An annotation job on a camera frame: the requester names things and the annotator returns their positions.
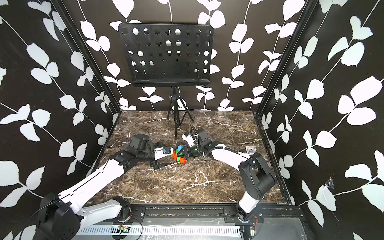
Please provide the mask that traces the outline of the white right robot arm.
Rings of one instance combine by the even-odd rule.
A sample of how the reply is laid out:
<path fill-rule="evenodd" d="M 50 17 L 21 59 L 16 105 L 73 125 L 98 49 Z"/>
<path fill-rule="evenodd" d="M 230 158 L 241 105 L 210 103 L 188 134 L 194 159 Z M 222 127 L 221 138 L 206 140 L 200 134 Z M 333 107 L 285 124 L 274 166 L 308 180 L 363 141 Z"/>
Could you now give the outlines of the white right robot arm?
<path fill-rule="evenodd" d="M 179 147 L 178 157 L 209 157 L 225 163 L 240 173 L 245 193 L 237 203 L 237 215 L 246 221 L 253 215 L 265 194 L 277 183 L 275 172 L 269 167 L 260 153 L 247 154 L 235 151 L 220 141 L 212 141 L 204 129 L 191 126 L 182 135 L 187 146 Z"/>

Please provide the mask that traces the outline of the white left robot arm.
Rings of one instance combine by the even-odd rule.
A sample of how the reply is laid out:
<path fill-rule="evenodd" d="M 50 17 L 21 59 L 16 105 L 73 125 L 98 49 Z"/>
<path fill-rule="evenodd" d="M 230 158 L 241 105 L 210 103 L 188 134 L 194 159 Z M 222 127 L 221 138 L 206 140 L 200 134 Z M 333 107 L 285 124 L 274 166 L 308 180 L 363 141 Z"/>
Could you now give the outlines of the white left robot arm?
<path fill-rule="evenodd" d="M 140 162 L 149 162 L 154 169 L 166 166 L 158 160 L 173 155 L 175 150 L 162 142 L 153 143 L 143 134 L 131 142 L 92 174 L 59 194 L 47 194 L 41 201 L 38 229 L 49 240 L 70 240 L 78 231 L 108 219 L 125 224 L 133 217 L 130 204 L 118 196 L 105 203 L 86 207 L 85 204 L 100 190 L 123 176 Z"/>

